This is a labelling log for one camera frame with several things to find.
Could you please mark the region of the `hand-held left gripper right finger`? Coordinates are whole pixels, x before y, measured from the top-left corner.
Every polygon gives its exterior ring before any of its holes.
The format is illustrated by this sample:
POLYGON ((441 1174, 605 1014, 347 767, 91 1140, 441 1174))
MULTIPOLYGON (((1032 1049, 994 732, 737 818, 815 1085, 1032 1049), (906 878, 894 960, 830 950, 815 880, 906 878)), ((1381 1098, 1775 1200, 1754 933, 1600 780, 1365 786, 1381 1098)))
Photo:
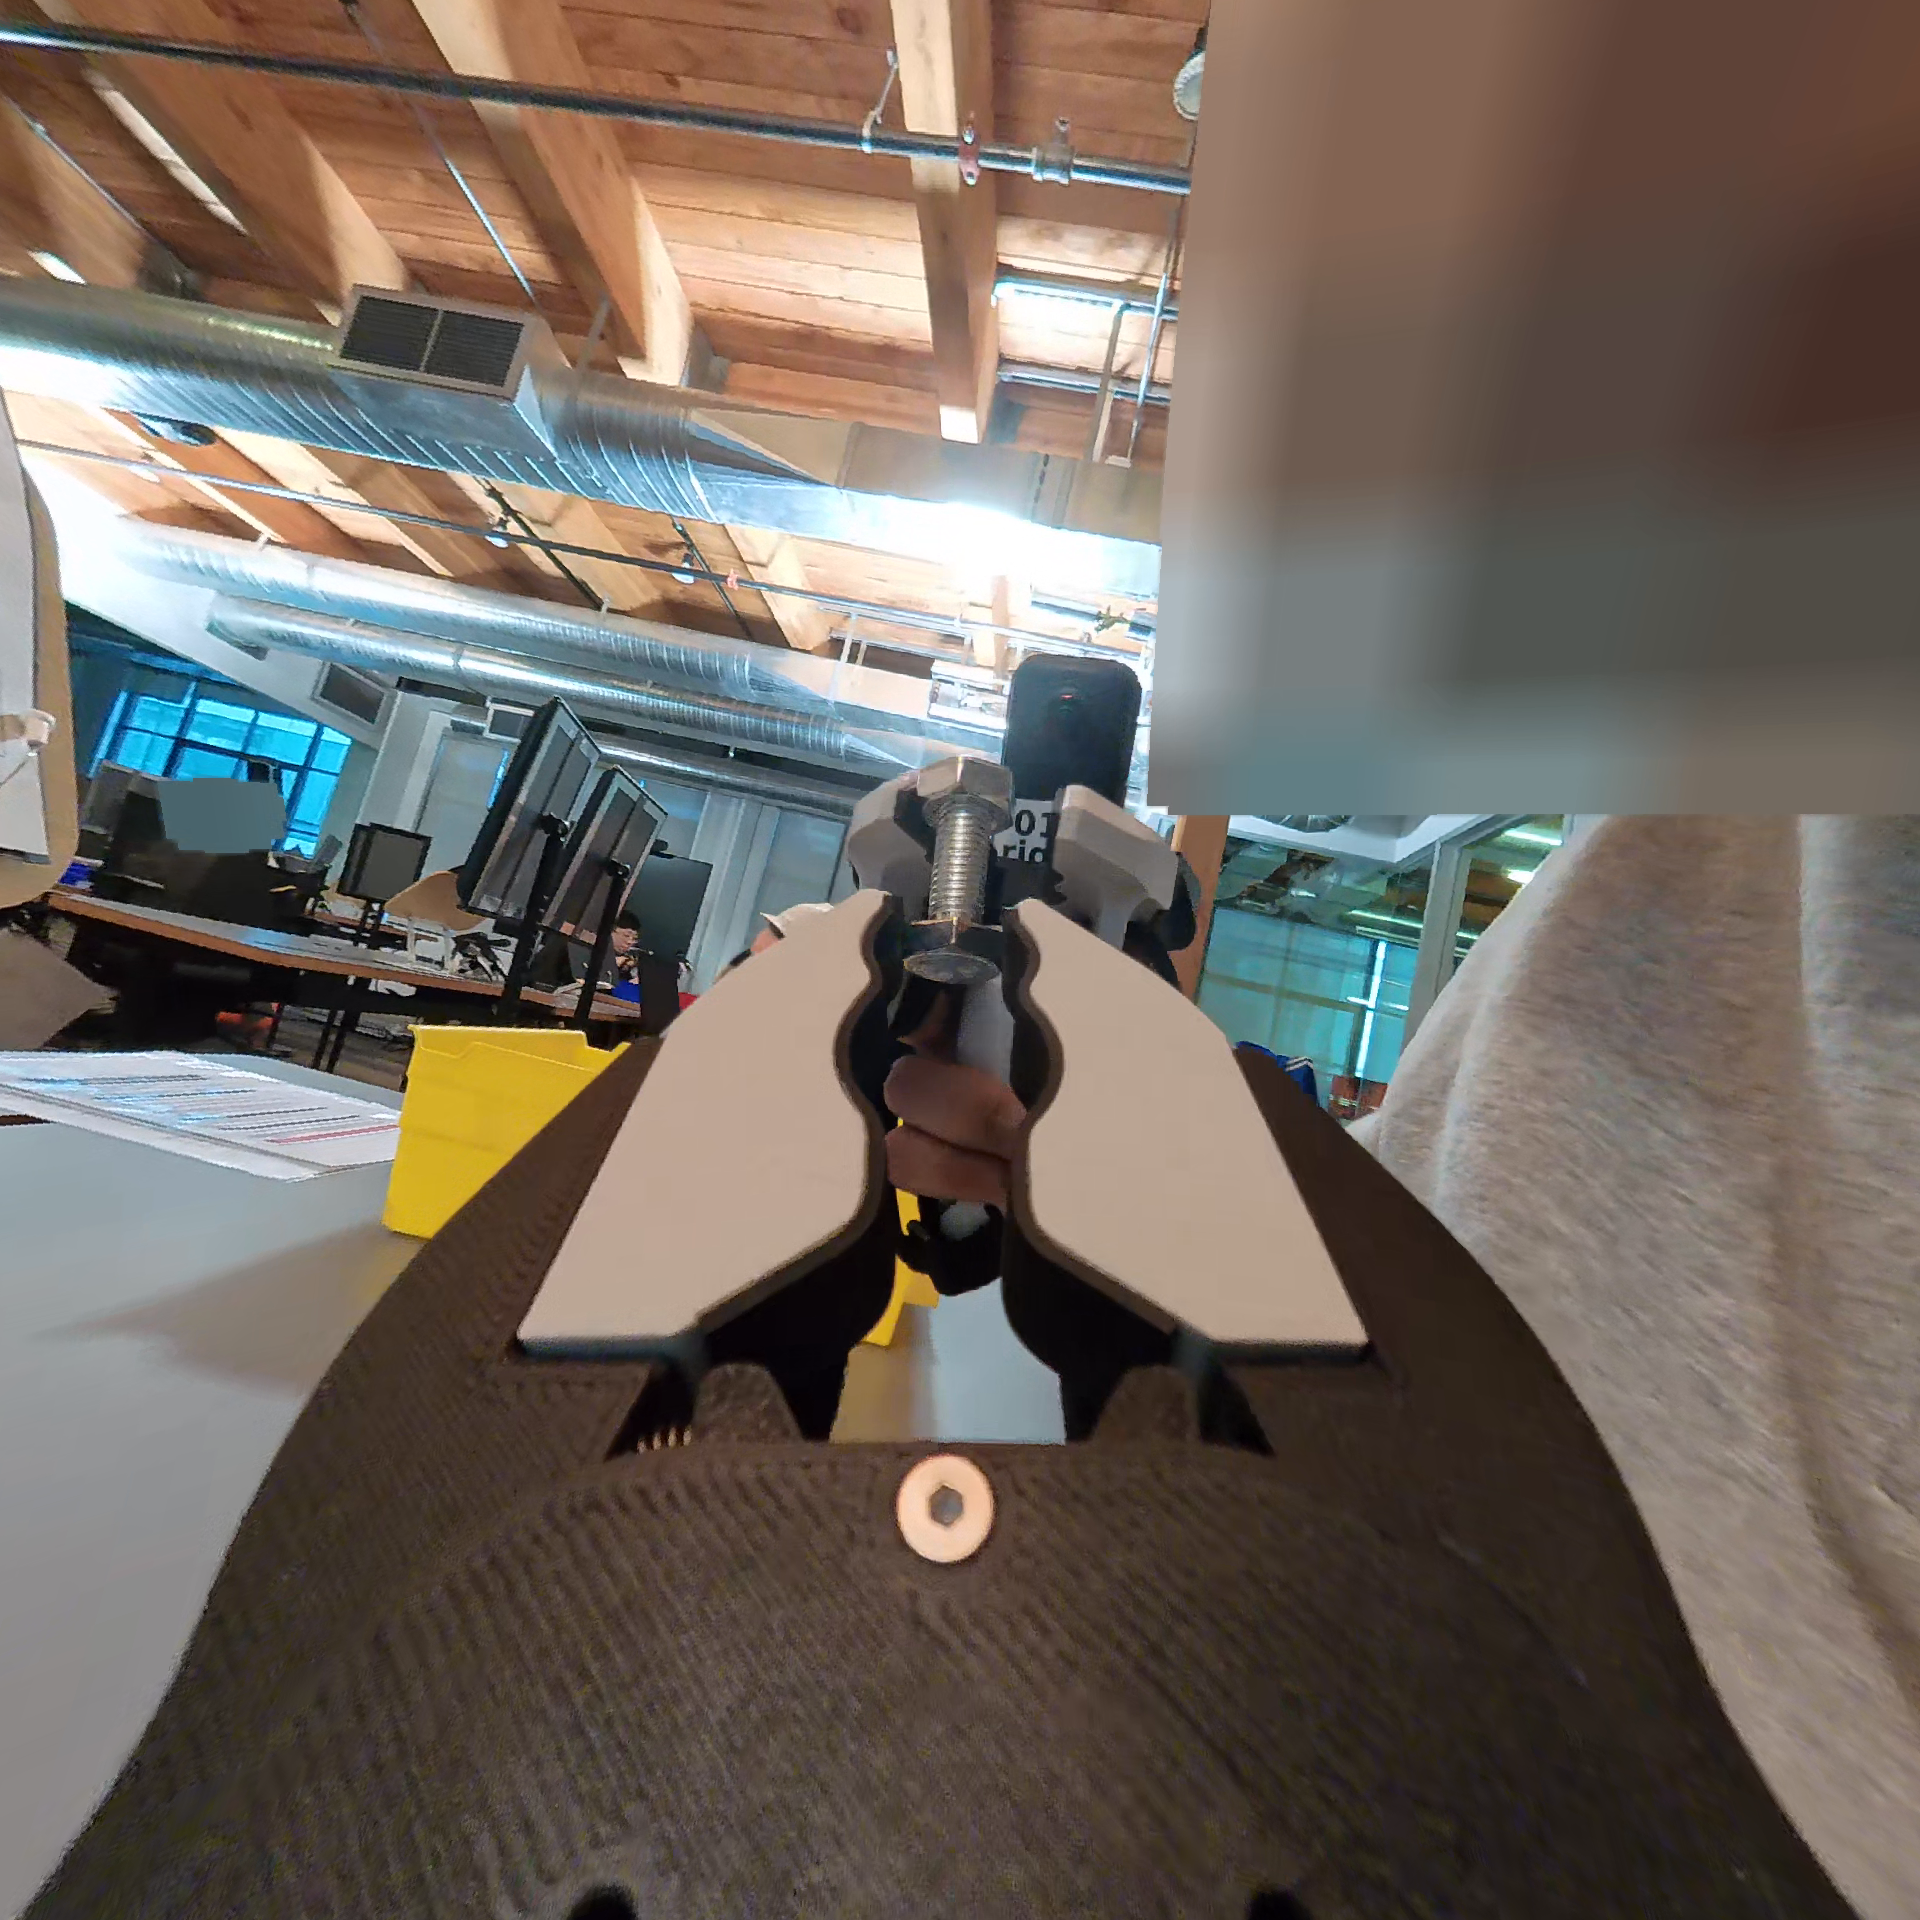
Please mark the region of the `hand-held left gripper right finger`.
POLYGON ((1016 1039, 1040 1060, 1023 1237, 1218 1357, 1358 1356, 1361 1314, 1225 1036, 1048 902, 1009 930, 1016 1039))

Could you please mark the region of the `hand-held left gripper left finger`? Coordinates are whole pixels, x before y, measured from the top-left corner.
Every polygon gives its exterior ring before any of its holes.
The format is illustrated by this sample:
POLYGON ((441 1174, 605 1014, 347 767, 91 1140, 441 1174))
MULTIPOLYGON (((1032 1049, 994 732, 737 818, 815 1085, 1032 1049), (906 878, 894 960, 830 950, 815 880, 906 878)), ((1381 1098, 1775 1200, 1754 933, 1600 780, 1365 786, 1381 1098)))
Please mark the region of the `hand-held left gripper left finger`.
POLYGON ((865 889, 665 1031, 519 1320, 530 1356, 694 1365, 771 1303, 846 1352, 883 1319, 902 930, 902 902, 865 889))

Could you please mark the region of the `steel threaded bolt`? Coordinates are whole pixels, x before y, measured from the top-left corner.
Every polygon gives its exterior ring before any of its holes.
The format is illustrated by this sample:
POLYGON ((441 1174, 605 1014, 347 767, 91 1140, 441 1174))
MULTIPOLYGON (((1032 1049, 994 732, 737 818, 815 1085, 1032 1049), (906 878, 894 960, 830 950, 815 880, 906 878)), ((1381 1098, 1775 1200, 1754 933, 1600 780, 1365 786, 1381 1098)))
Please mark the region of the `steel threaded bolt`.
POLYGON ((906 934, 907 973, 941 988, 971 989, 1002 972, 1002 937, 983 919, 993 876, 993 838, 1007 820, 1002 802, 950 796, 930 802, 929 908, 906 934))

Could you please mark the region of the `person's right forearm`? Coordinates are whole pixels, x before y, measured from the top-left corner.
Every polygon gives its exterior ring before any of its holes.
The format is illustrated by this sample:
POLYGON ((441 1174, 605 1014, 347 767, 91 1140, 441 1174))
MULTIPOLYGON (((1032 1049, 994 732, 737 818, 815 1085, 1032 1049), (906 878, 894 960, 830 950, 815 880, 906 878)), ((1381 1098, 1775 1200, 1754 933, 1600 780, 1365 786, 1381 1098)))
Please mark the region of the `person's right forearm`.
POLYGON ((1613 816, 1351 1129, 1573 1382, 1862 1914, 1918 1906, 1917 1071, 1917 816, 1613 816))

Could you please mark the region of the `grey desk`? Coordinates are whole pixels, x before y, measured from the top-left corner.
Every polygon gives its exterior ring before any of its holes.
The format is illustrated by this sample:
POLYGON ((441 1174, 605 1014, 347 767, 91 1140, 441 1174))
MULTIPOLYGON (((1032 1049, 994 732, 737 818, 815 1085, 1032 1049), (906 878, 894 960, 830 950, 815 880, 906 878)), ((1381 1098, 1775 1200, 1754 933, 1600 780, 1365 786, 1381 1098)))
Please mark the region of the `grey desk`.
POLYGON ((90 1824, 281 1439, 415 1255, 382 1168, 277 1183, 5 1127, 5 1914, 90 1824))

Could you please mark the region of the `person's right hand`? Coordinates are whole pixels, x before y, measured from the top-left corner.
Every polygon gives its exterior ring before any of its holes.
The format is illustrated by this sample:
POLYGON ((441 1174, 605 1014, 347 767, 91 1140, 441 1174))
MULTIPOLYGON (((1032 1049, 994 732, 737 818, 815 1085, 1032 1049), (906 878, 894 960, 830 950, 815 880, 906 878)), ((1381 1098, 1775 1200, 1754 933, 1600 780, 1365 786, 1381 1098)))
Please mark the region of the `person's right hand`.
POLYGON ((894 1186, 947 1204, 1005 1208, 1024 1136, 1024 1103, 991 1071, 926 1056, 885 1080, 897 1118, 885 1158, 894 1186))

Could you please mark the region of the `dark computer monitor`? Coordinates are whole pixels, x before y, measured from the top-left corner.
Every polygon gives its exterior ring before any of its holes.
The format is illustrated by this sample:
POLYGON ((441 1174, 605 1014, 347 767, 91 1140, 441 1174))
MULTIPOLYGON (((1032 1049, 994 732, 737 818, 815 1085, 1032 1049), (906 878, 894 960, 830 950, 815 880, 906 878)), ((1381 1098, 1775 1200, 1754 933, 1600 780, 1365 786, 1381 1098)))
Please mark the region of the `dark computer monitor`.
POLYGON ((622 911, 638 952, 661 961, 688 960, 712 876, 713 865, 691 854, 648 854, 622 911))

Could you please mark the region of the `yellow plastic bin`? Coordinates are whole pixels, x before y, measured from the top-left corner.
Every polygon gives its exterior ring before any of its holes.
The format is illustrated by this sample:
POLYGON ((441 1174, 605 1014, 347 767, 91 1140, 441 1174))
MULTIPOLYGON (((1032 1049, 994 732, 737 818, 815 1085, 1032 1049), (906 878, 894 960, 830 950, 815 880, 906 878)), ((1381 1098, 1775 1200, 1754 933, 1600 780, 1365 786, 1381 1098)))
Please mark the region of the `yellow plastic bin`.
MULTIPOLYGON (((419 1029, 384 1224, 435 1237, 605 1071, 576 1036, 419 1029)), ((519 1341, 661 1352, 853 1250, 879 1207, 874 1124, 833 1039, 727 1039, 696 1020, 649 1058, 591 1183, 519 1341)))

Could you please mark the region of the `large black computer monitor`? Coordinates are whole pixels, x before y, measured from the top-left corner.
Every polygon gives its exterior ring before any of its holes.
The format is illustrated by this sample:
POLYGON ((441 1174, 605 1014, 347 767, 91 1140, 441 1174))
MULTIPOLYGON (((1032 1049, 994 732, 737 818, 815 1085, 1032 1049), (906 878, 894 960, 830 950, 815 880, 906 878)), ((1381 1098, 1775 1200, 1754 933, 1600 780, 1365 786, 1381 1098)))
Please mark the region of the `large black computer monitor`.
POLYGON ((665 809, 632 767, 602 762, 567 833, 544 928, 571 941, 594 938, 624 910, 663 820, 665 809))
POLYGON ((554 846, 567 842, 600 760, 575 709, 563 700, 535 709, 456 878, 465 910, 487 920, 525 920, 543 863, 554 846))

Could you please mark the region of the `long wooden office table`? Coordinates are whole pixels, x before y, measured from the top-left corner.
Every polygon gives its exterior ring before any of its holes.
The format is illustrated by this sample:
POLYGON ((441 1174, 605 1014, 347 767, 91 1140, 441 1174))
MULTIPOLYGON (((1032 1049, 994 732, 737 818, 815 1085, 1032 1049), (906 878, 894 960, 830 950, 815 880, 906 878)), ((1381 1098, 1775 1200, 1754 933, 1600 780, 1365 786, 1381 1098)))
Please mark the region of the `long wooden office table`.
POLYGON ((69 930, 67 957, 109 988, 131 1036, 199 1036, 217 1014, 265 1006, 429 1024, 575 1020, 570 999, 535 989, 501 1013, 498 978, 462 975, 397 950, 242 928, 65 887, 39 904, 69 930))

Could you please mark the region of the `printed paper sheet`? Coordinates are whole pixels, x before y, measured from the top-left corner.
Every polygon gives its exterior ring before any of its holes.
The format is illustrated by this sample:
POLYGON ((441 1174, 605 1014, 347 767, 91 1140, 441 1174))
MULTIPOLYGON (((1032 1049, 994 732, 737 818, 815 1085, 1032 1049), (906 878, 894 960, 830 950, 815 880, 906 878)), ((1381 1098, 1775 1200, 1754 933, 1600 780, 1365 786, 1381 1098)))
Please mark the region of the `printed paper sheet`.
POLYGON ((5 1114, 277 1181, 391 1165, 394 1108, 182 1052, 5 1052, 5 1114))

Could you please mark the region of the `long metal sprinkler pipe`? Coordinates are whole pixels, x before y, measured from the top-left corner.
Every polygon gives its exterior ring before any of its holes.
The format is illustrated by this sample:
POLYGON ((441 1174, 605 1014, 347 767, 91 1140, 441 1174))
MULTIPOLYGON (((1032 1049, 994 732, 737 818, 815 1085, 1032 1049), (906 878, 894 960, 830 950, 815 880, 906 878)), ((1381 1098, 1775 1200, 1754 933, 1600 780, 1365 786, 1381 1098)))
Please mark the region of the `long metal sprinkler pipe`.
POLYGON ((1077 149, 1070 132, 1058 132, 1040 143, 1018 145, 1013 142, 982 137, 975 129, 934 135, 888 128, 877 114, 855 126, 845 126, 798 114, 641 100, 589 86, 472 78, 384 62, 262 53, 214 38, 169 38, 59 22, 42 25, 24 15, 5 15, 3 42, 21 53, 146 60, 191 63, 207 70, 231 70, 264 80, 295 80, 315 86, 375 89, 437 105, 563 112, 624 128, 758 138, 816 153, 938 159, 953 165, 970 185, 982 176, 1019 176, 1040 185, 1099 185, 1182 200, 1194 192, 1194 172, 1186 165, 1095 156, 1077 149))

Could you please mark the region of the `wooden post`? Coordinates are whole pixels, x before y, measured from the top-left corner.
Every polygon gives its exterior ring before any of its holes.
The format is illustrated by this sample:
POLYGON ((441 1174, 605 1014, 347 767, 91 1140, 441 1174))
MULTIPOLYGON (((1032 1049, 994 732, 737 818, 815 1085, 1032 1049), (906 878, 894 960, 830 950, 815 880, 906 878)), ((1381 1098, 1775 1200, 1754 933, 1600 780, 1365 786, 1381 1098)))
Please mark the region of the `wooden post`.
POLYGON ((1166 937, 1168 957, 1179 978, 1182 993, 1198 1001, 1210 933, 1216 910, 1218 876, 1225 863, 1233 831, 1231 813, 1184 813, 1170 820, 1170 847, 1179 862, 1184 908, 1175 913, 1177 928, 1186 930, 1184 943, 1166 937))

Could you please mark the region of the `round spiral metal duct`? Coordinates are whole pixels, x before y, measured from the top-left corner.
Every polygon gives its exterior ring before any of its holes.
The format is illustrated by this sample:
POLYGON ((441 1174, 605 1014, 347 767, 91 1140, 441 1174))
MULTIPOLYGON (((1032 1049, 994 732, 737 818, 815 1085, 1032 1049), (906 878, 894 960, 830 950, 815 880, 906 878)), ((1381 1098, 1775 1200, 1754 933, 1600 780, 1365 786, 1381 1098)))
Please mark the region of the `round spiral metal duct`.
POLYGON ((621 660, 701 686, 794 684, 815 700, 826 697, 833 677, 848 671, 839 655, 706 636, 648 616, 563 608, 389 566, 312 557, 283 544, 245 544, 150 521, 125 522, 120 552, 158 580, 235 600, 352 616, 398 633, 475 640, 527 655, 621 660))
POLYGON ((930 720, 869 709, 863 713, 821 710, 777 704, 768 694, 702 693, 597 664, 517 655, 472 640, 386 630, 347 616, 277 608, 230 593, 214 596, 207 625, 209 636, 230 645, 269 645, 504 702, 565 700, 589 716, 790 759, 921 765, 950 752, 1002 753, 1002 735, 978 727, 938 729, 930 720))

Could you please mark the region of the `ventilation duct with grille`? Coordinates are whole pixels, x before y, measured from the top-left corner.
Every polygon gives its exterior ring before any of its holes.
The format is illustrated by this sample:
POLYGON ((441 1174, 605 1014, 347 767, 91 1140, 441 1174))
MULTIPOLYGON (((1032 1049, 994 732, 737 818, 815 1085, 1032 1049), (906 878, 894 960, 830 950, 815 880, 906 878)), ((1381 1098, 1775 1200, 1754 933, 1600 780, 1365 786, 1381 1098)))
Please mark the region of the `ventilation duct with grille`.
POLYGON ((541 319, 354 290, 339 327, 5 277, 5 385, 1032 584, 1157 596, 1161 480, 576 369, 541 319))

